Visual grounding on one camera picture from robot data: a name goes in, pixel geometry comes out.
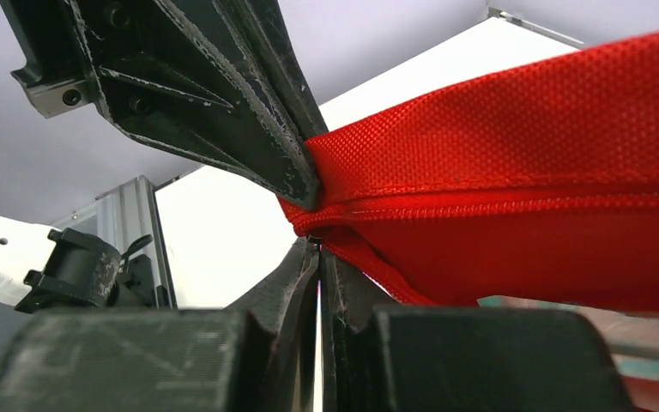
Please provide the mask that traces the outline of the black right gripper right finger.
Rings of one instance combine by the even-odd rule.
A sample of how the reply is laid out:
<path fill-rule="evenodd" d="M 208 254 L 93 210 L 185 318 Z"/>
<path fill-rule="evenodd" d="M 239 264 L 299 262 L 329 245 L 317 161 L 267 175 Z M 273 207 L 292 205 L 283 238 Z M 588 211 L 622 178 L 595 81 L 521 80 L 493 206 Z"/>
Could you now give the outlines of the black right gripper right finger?
<path fill-rule="evenodd" d="M 559 310 L 406 306 L 319 255 L 327 411 L 632 411 L 600 334 Z"/>

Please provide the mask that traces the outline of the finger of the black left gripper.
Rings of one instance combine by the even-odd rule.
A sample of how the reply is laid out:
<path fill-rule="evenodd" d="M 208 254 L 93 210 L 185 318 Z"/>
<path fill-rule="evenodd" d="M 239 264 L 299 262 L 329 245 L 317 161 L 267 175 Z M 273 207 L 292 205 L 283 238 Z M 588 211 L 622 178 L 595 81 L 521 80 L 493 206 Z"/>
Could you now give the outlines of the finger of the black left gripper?
<path fill-rule="evenodd" d="M 326 132 L 327 126 L 312 96 L 277 1 L 213 1 L 218 17 L 237 28 L 303 140 Z"/>

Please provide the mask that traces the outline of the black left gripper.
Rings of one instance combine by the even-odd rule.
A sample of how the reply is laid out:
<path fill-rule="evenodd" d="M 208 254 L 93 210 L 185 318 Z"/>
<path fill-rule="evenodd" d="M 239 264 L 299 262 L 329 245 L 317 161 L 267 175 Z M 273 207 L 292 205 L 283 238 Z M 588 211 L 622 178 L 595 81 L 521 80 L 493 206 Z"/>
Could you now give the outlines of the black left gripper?
<path fill-rule="evenodd" d="M 44 118 L 96 105 L 135 142 L 313 209 L 307 140 L 212 2 L 1 0 L 26 59 L 11 75 Z"/>

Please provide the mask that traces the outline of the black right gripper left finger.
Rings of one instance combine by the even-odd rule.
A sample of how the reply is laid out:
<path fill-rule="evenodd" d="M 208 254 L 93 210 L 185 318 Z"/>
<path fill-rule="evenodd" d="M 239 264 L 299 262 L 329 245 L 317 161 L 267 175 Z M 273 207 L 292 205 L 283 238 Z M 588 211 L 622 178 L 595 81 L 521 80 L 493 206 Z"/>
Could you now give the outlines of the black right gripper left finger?
<path fill-rule="evenodd" d="M 223 309 L 52 309 L 0 360 L 0 412 L 309 411 L 317 247 Z"/>

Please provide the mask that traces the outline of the red first aid pouch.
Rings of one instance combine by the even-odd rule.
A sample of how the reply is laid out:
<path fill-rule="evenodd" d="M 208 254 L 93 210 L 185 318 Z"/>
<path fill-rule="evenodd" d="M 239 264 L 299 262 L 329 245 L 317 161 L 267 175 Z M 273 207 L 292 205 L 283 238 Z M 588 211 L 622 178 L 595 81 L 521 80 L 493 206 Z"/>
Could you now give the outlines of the red first aid pouch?
<path fill-rule="evenodd" d="M 659 33 L 422 95 L 308 142 L 299 235 L 404 303 L 659 312 Z"/>

